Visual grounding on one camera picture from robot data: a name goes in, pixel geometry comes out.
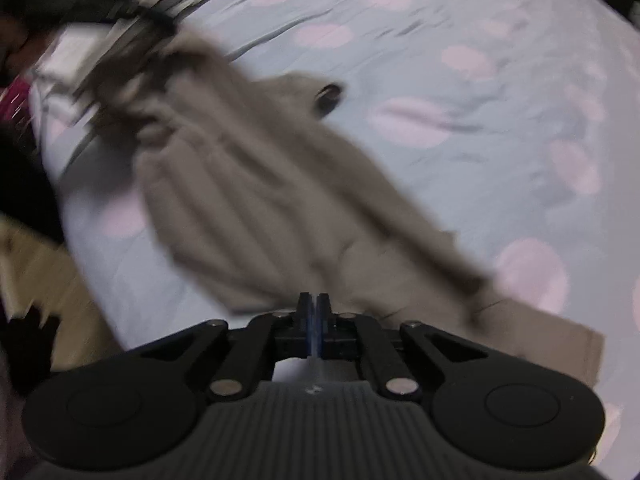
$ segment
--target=tan surface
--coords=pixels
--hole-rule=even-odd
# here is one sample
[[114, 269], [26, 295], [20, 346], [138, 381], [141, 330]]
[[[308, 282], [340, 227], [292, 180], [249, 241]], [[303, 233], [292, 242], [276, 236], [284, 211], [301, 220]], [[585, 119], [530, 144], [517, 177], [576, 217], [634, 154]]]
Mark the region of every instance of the tan surface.
[[88, 364], [118, 351], [69, 254], [0, 216], [0, 283], [7, 314], [33, 302], [62, 318], [53, 365]]

